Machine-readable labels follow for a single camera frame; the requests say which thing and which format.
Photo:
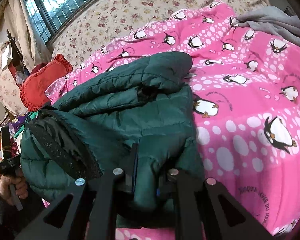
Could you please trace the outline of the dark green puffer jacket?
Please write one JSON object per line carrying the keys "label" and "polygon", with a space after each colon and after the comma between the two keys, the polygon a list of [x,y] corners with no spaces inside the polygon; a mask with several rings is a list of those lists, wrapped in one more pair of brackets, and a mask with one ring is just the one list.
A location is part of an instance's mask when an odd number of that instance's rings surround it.
{"label": "dark green puffer jacket", "polygon": [[99,74],[39,110],[22,134],[21,167],[31,189],[48,202],[78,178],[134,169],[134,196],[123,200],[121,228],[170,227],[173,202],[157,196],[170,169],[203,179],[193,117],[193,93],[184,81],[192,58],[157,53]]}

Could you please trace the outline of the green and purple clothes pile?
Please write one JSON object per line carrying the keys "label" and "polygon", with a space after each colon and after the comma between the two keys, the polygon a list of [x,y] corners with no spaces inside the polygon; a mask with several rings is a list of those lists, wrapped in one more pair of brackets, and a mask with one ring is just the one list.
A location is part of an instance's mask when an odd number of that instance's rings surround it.
{"label": "green and purple clothes pile", "polygon": [[24,115],[19,115],[8,123],[10,129],[10,135],[13,139],[16,139],[19,134],[24,130],[25,124],[30,120],[35,119],[38,116],[38,111],[27,112]]}

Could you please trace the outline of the red ruffled pillow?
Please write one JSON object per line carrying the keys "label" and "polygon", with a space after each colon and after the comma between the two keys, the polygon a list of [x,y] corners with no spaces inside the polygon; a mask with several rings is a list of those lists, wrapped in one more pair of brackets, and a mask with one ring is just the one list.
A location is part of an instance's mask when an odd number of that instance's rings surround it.
{"label": "red ruffled pillow", "polygon": [[49,63],[41,63],[32,70],[20,89],[20,98],[29,112],[39,110],[50,102],[45,95],[48,87],[60,77],[73,71],[73,67],[62,54],[57,54]]}

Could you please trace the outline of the pink penguin blanket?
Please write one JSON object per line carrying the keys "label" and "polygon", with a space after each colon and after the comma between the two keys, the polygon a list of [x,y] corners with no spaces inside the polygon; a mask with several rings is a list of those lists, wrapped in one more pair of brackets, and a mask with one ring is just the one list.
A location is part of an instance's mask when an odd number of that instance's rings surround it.
{"label": "pink penguin blanket", "polygon": [[274,236],[300,224],[300,47],[245,27],[226,3],[181,9],[118,37],[46,90],[57,101],[96,74],[139,56],[191,55],[186,81],[205,173]]}

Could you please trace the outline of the beige left curtain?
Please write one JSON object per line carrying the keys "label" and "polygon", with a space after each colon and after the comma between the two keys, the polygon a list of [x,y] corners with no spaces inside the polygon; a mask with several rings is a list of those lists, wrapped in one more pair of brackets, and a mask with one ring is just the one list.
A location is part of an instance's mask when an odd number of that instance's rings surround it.
{"label": "beige left curtain", "polygon": [[50,62],[51,53],[32,24],[25,0],[0,2],[0,31],[4,26],[17,39],[27,68]]}

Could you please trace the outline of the floral bed sheet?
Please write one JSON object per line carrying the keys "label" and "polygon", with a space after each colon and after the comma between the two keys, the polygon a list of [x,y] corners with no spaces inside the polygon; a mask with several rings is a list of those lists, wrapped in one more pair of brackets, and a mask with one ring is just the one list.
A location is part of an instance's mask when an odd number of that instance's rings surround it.
{"label": "floral bed sheet", "polygon": [[[202,8],[213,0],[98,0],[61,29],[51,45],[52,54],[62,54],[77,67],[97,49],[117,37],[152,21],[164,21],[179,9]],[[268,6],[269,0],[222,0],[235,13]]]}

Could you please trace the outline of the grey sweatshirt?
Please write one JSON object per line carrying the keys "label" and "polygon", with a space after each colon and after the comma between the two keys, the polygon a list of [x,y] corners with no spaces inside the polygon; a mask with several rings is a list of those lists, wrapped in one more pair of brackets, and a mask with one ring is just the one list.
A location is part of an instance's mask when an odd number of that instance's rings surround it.
{"label": "grey sweatshirt", "polygon": [[296,15],[289,16],[271,5],[238,15],[236,19],[240,27],[276,35],[300,47],[300,20]]}

